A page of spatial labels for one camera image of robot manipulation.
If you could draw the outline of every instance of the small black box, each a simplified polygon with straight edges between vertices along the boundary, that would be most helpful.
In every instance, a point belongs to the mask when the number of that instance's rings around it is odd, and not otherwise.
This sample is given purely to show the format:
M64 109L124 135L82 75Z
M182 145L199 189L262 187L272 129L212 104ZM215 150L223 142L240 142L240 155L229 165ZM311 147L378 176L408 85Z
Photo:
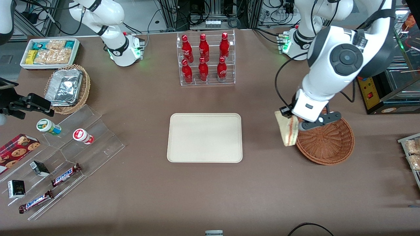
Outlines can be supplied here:
M7 182L9 198L21 198L25 196L25 183L23 180L10 180Z
M45 167L44 163L42 162L33 161L31 162L30 166L37 176L47 177L50 174L47 167Z

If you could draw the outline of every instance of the beige tray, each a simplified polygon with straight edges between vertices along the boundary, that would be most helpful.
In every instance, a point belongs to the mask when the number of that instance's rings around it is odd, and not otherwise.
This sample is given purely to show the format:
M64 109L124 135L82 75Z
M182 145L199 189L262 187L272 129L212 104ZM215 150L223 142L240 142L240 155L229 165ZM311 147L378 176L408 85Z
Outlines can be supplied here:
M236 113L175 113L169 125L170 162L238 163L241 116Z

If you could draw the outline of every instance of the plastic tray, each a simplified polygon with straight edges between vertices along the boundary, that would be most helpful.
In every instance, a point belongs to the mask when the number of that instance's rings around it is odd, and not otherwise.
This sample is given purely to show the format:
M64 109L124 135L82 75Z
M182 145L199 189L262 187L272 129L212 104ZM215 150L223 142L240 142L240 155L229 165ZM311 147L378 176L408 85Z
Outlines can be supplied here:
M34 46L34 43L36 42L45 42L45 41L49 41L49 40L65 40L65 41L74 41L74 45L73 45L73 49L71 50L71 55L70 55L70 59L68 60L67 64L51 64L51 65L39 65L39 64L26 64L25 60L26 57L28 56L28 52L29 50L32 49L32 47ZM25 49L25 53L22 57L21 60L21 67L27 70L51 70L51 69L58 69L58 68L62 68L64 66L69 66L72 65L74 60L76 59L76 55L77 55L77 50L79 49L79 45L80 42L75 39L75 38L42 38L42 39L31 39L28 42L28 45L26 46Z
M175 113L169 125L170 162L238 163L241 116L236 113Z

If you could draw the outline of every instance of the red cookie box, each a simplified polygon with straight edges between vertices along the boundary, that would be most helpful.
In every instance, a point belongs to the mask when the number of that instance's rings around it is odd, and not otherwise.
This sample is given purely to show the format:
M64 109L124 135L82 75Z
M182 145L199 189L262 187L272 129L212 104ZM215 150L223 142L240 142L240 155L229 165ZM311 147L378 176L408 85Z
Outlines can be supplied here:
M0 147L0 175L40 145L36 138L20 134Z

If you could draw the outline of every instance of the yogurt bottle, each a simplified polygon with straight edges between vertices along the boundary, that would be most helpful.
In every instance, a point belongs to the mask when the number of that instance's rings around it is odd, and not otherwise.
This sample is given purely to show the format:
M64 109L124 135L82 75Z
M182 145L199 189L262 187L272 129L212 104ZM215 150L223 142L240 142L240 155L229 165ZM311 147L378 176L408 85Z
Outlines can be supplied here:
M52 135L59 135L61 133L61 126L54 124L54 122L48 119L38 121L37 129L41 132L47 132Z
M83 142L84 144L91 144L95 140L95 138L88 134L86 130L82 128L78 128L73 133L73 139L79 142Z

